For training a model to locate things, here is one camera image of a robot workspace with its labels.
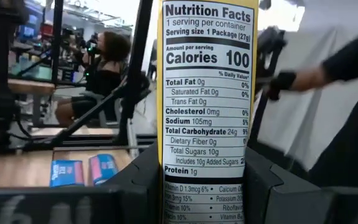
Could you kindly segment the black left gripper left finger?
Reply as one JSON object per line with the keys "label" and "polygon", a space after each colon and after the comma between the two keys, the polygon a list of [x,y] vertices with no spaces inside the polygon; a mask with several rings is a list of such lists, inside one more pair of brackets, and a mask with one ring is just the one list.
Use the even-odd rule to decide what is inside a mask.
{"label": "black left gripper left finger", "polygon": [[108,224],[160,224],[160,164],[156,142],[104,184],[118,188],[111,202]]}

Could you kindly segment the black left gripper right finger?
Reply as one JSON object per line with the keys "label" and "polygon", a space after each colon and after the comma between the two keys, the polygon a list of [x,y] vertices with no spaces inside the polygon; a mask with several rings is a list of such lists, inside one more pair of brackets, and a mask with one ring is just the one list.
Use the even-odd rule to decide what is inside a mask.
{"label": "black left gripper right finger", "polygon": [[246,149],[244,212],[247,224],[321,224],[319,190],[251,148]]}

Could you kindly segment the blue Rice Krispies cereal box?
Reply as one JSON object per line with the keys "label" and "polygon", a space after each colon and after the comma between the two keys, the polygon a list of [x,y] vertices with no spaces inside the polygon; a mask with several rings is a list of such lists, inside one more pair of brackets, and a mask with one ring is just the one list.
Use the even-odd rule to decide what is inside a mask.
{"label": "blue Rice Krispies cereal box", "polygon": [[73,185],[85,185],[82,161],[52,161],[50,168],[50,187],[64,187]]}
{"label": "blue Rice Krispies cereal box", "polygon": [[97,154],[88,159],[89,179],[92,185],[101,185],[114,177],[119,170],[112,155]]}

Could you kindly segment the yellow Corn Pops cereal box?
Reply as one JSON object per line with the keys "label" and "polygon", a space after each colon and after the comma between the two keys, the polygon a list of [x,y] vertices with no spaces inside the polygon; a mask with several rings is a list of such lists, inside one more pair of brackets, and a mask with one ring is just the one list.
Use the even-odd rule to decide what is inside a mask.
{"label": "yellow Corn Pops cereal box", "polygon": [[258,0],[160,0],[162,224],[244,224]]}

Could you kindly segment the person's forearm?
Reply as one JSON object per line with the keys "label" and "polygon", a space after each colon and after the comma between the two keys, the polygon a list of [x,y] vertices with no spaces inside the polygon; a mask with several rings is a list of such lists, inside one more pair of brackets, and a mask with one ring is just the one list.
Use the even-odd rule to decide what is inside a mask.
{"label": "person's forearm", "polygon": [[314,88],[321,88],[331,83],[322,66],[300,70],[295,73],[295,79],[290,89],[293,91],[308,91]]}

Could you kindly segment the person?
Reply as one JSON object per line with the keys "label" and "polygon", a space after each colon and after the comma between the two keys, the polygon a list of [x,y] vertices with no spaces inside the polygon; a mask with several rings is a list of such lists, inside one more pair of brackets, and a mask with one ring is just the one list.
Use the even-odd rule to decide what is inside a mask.
{"label": "person", "polygon": [[[105,31],[98,35],[97,49],[100,56],[87,68],[91,76],[86,90],[106,97],[121,84],[122,64],[131,43],[123,35]],[[68,127],[96,105],[97,101],[88,96],[72,96],[58,101],[55,116],[60,125]]]}
{"label": "person", "polygon": [[[323,68],[331,81],[358,78],[358,38],[326,59]],[[320,187],[358,187],[358,102],[308,175]]]}

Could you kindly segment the background wooden table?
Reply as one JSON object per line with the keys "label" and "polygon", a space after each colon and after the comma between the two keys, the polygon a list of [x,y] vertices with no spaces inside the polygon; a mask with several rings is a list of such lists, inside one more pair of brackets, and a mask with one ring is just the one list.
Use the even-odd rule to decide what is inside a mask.
{"label": "background wooden table", "polygon": [[16,78],[0,79],[0,122],[20,121],[21,109],[17,95],[51,95],[55,85]]}

